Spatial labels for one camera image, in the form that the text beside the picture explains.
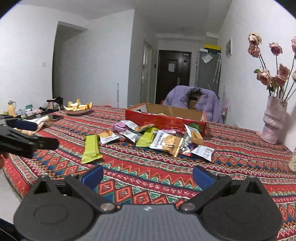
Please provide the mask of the white snack packet back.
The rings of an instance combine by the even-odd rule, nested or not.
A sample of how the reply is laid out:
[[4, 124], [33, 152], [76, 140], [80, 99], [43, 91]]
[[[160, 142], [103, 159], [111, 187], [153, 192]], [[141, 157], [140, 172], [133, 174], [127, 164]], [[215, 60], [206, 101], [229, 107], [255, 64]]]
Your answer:
[[201, 158], [204, 158], [205, 160], [211, 162], [212, 161], [212, 155], [214, 153], [214, 149], [207, 147], [207, 146], [202, 146], [198, 145], [196, 148], [194, 148], [191, 153], [195, 154]]

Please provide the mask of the green snack bar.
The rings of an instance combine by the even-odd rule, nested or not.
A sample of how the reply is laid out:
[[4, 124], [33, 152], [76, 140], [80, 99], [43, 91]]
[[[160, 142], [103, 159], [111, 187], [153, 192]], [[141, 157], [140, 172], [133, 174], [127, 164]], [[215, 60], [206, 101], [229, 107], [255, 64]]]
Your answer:
[[99, 151], [99, 139], [96, 135], [85, 137], [85, 150], [81, 158], [82, 164], [87, 164], [101, 159], [103, 156]]
[[159, 129], [155, 127], [148, 128], [135, 144], [136, 147], [149, 148]]

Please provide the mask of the small cookie packet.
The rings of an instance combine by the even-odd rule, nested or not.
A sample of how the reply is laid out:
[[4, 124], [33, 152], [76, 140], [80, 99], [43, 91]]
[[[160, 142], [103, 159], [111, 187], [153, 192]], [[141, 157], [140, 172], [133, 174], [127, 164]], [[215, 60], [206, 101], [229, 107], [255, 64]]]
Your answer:
[[112, 130], [107, 130], [105, 132], [99, 133], [98, 135], [102, 145], [120, 138], [120, 136], [116, 135]]

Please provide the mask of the oat crisp snack packet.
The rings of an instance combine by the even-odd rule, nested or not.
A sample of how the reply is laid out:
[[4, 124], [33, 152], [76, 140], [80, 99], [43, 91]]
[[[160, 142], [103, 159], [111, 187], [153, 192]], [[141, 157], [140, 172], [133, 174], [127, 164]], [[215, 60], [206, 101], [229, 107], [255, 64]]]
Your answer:
[[172, 156], [177, 157], [184, 138], [170, 135], [163, 131], [158, 131], [151, 145], [154, 150], [167, 151]]

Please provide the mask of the pink snack packet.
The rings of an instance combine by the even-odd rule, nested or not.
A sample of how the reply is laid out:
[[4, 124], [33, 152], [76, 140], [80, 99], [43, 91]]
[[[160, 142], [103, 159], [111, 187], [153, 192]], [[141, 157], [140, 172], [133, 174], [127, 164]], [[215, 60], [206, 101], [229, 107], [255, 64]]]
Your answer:
[[122, 132], [125, 132], [125, 131], [128, 131], [129, 128], [127, 127], [127, 125], [123, 122], [117, 122], [117, 123], [114, 123], [111, 127], [112, 131], [113, 132], [116, 132], [116, 133], [122, 133]]

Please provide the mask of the yellow thermos bottle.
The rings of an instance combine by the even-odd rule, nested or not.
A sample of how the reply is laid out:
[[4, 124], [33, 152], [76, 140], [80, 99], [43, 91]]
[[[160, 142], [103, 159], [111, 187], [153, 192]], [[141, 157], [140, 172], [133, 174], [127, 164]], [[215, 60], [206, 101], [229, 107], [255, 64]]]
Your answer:
[[8, 114], [15, 117], [16, 116], [16, 102], [15, 101], [8, 101]]

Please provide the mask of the plate of orange peels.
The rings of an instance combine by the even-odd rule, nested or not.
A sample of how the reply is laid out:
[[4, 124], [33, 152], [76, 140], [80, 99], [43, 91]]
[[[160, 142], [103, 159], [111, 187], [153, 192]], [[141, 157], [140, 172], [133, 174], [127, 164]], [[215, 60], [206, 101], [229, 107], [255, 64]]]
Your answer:
[[64, 106], [64, 109], [68, 115], [84, 115], [92, 110], [92, 102], [81, 104], [81, 101], [77, 99], [75, 103], [69, 101], [68, 106]]

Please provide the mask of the red patterned tablecloth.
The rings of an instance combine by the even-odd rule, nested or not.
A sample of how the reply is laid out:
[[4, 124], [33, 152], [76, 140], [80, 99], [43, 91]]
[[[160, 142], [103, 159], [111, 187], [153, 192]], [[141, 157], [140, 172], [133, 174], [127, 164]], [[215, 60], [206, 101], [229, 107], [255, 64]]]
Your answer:
[[[92, 164], [81, 163], [85, 136], [110, 129], [125, 118], [125, 111], [96, 106], [82, 116], [69, 116], [63, 111], [59, 115], [59, 121], [39, 131], [40, 136], [57, 138], [58, 149], [36, 151], [32, 159], [10, 155], [4, 161], [2, 172], [20, 198], [44, 174], [61, 179], [91, 169]], [[180, 205], [200, 192], [192, 177], [196, 165], [237, 180], [255, 175], [282, 214], [277, 240], [295, 240], [295, 173], [288, 167], [292, 152], [285, 145], [264, 142], [254, 131], [217, 123], [207, 123], [204, 140], [215, 150], [210, 162], [195, 155], [173, 157], [138, 148], [124, 137], [101, 145], [103, 158], [99, 164], [104, 168], [104, 177], [95, 190], [117, 205]]]

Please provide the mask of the pink textured vase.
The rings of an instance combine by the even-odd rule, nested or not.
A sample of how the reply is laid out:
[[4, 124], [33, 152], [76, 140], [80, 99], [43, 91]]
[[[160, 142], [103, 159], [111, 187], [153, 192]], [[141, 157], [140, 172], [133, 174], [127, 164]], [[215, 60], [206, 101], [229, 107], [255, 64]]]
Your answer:
[[264, 113], [264, 127], [260, 138], [265, 142], [275, 145], [278, 143], [280, 131], [285, 123], [287, 103], [277, 97], [269, 96]]

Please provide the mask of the red cardboard snack box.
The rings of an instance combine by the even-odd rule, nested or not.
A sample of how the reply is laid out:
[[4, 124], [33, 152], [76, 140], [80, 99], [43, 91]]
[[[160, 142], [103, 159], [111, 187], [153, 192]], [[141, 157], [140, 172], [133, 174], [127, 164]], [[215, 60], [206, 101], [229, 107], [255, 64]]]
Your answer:
[[174, 128], [184, 130], [185, 125], [197, 123], [202, 135], [207, 124], [206, 114], [202, 111], [152, 103], [140, 103], [126, 108], [125, 118], [138, 126], [153, 124], [160, 130]]

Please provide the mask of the wooden chair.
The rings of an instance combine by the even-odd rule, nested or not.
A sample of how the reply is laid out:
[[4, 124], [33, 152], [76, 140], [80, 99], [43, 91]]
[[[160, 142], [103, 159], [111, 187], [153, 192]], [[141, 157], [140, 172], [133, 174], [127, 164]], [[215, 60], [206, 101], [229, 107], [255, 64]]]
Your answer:
[[189, 97], [188, 97], [188, 108], [189, 109], [196, 109], [195, 105], [198, 103], [201, 96], [202, 96], [202, 94], [201, 94], [201, 91], [199, 89], [194, 90], [193, 92], [191, 92], [189, 94]]

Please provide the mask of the purple puffer jacket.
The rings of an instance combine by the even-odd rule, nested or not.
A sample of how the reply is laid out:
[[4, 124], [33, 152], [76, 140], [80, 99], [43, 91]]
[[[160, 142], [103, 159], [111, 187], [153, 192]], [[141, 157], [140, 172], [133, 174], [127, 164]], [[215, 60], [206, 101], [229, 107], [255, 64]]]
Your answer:
[[163, 105], [177, 108], [189, 108], [191, 101], [197, 101], [194, 105], [194, 109], [203, 111], [208, 121], [223, 123], [219, 99], [212, 90], [178, 85], [167, 94]]

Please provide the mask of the dried pink roses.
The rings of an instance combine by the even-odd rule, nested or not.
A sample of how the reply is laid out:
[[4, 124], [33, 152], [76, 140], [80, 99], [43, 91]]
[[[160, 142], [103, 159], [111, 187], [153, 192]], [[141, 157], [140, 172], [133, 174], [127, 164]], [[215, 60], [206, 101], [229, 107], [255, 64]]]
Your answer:
[[278, 57], [283, 54], [281, 45], [277, 42], [268, 44], [271, 54], [275, 57], [276, 70], [272, 72], [267, 68], [261, 53], [262, 38], [258, 33], [248, 35], [248, 54], [258, 59], [261, 64], [260, 68], [254, 70], [256, 79], [266, 87], [269, 96], [277, 97], [283, 102], [288, 102], [295, 94], [295, 38], [292, 38], [291, 42], [293, 58], [290, 68], [278, 60]]

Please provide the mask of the grey refrigerator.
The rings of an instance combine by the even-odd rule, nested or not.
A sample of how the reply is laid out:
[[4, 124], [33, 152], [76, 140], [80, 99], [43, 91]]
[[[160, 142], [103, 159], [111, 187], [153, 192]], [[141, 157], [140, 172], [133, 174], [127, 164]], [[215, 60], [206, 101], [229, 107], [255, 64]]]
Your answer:
[[208, 52], [198, 52], [195, 85], [196, 87], [212, 90], [218, 96], [222, 66], [221, 51], [215, 49], [206, 50]]

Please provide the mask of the dark entrance door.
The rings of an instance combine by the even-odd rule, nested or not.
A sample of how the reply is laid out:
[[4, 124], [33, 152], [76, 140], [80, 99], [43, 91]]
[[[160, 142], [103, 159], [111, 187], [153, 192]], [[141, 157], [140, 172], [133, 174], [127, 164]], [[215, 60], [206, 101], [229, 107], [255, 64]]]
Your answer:
[[189, 86], [191, 52], [160, 50], [155, 103], [160, 104], [177, 85]]

